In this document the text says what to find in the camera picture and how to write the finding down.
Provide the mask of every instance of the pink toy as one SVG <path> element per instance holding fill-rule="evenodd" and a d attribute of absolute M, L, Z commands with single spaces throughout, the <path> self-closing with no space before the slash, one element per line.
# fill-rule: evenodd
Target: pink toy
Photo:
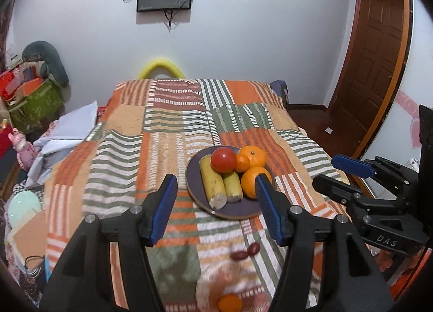
<path fill-rule="evenodd" d="M 14 150 L 17 151 L 18 164 L 23 170 L 28 171 L 36 158 L 35 149 L 17 128 L 12 129 L 12 132 L 13 134 L 8 134 L 7 137 L 12 142 Z"/>

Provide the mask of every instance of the wooden floor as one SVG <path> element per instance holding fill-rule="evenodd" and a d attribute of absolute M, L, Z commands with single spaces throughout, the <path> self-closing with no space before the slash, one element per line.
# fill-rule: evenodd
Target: wooden floor
<path fill-rule="evenodd" d="M 293 109 L 289 114 L 331 157 L 336 154 L 351 156 L 358 147 L 348 137 L 345 126 L 339 125 L 321 109 Z M 333 130 L 331 134 L 325 131 L 328 127 Z"/>

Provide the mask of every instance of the pink wall decal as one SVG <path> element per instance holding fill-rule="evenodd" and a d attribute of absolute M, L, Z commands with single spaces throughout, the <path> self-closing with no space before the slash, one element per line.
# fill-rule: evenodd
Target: pink wall decal
<path fill-rule="evenodd" d="M 419 105 L 401 90 L 399 90 L 395 96 L 395 103 L 403 107 L 403 109 L 413 118 L 411 122 L 412 148 L 420 148 Z"/>

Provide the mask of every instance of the patchwork bedspread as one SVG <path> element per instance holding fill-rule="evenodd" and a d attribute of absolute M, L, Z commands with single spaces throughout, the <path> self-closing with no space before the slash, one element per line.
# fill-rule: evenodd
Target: patchwork bedspread
<path fill-rule="evenodd" d="M 156 190 L 166 173 L 173 173 L 179 191 L 167 229 L 147 250 L 167 310 L 195 311 L 201 272 L 253 242 L 261 245 L 260 252 L 241 263 L 241 281 L 230 291 L 242 296 L 244 311 L 266 310 L 286 251 L 270 238 L 262 215 L 244 221 L 215 218 L 195 205 L 185 184 L 187 163 L 197 151 L 250 144 L 267 153 L 278 190 L 293 204 L 327 218 L 343 212 L 312 187 L 317 174 L 341 179 L 341 173 L 323 149 L 298 130 L 268 84 L 207 79 L 120 82 L 94 130 L 55 166 L 46 184 L 49 267 L 55 267 L 86 214 L 120 215 Z M 110 251 L 116 302 L 127 307 L 115 244 Z M 321 254 L 318 244 L 311 305 L 320 286 Z"/>

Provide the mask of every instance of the screw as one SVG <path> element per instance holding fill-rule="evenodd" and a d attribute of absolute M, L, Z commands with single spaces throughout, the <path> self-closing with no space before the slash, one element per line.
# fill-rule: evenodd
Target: screw
<path fill-rule="evenodd" d="M 88 214 L 84 220 L 86 223 L 93 223 L 96 219 L 96 216 L 94 214 Z"/>
<path fill-rule="evenodd" d="M 302 207 L 300 206 L 291 206 L 290 207 L 290 212 L 292 212 L 293 214 L 300 214 L 302 212 Z"/>
<path fill-rule="evenodd" d="M 140 205 L 135 205 L 135 206 L 132 206 L 129 210 L 130 210 L 133 214 L 137 214 L 137 213 L 140 213 L 142 209 L 143 209 L 143 208 L 142 208 Z"/>
<path fill-rule="evenodd" d="M 339 214 L 337 216 L 337 221 L 339 221 L 341 224 L 347 223 L 349 221 L 349 219 L 343 215 L 343 214 Z"/>

